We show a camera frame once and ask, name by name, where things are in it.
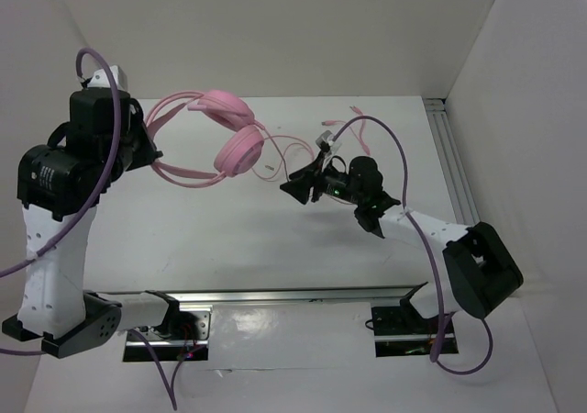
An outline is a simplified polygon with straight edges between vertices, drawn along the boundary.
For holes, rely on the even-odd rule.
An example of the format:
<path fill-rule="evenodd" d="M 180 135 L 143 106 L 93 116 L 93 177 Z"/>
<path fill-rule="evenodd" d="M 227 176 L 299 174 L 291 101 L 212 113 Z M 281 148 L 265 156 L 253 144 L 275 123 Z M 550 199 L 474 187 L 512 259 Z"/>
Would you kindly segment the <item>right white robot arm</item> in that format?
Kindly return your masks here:
<path fill-rule="evenodd" d="M 400 311 L 402 325 L 411 332 L 422 331 L 439 313 L 463 311 L 485 319 L 524 282 L 493 226 L 445 222 L 403 206 L 384 191 L 371 157 L 356 157 L 340 171 L 318 156 L 280 188 L 303 205 L 324 195 L 349 202 L 366 232 L 431 255 L 437 267 L 433 283 L 420 285 Z"/>

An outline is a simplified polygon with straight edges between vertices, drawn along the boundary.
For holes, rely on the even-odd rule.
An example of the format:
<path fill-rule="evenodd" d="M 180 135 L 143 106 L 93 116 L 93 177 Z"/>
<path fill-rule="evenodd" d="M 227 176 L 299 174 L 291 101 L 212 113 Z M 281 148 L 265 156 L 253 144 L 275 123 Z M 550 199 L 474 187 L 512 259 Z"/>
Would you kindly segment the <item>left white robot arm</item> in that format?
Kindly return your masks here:
<path fill-rule="evenodd" d="M 99 294 L 83 287 L 89 232 L 99 198 L 127 171 L 152 164 L 156 151 L 130 94 L 86 88 L 70 97 L 70 118 L 18 165 L 17 197 L 27 230 L 26 283 L 5 335 L 39 340 L 62 359 L 104 345 L 115 333 L 180 330 L 178 301 L 162 292 Z"/>

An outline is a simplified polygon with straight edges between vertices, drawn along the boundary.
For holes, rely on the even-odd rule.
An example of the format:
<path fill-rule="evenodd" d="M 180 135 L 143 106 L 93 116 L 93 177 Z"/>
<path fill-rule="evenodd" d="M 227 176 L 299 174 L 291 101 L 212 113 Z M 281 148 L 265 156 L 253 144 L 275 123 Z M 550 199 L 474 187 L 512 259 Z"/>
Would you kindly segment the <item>pink headphones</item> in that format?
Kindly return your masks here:
<path fill-rule="evenodd" d="M 205 146 L 211 165 L 205 169 L 196 162 L 166 162 L 159 158 L 151 168 L 161 179 L 180 187 L 201 189 L 239 176 L 255 166 L 264 149 L 265 127 L 243 99 L 215 89 L 167 95 L 157 101 L 145 117 L 150 139 L 154 140 L 162 128 L 184 110 L 215 124 L 203 129 L 202 136 L 196 140 L 202 143 L 211 138 L 215 143 L 215 149 Z"/>

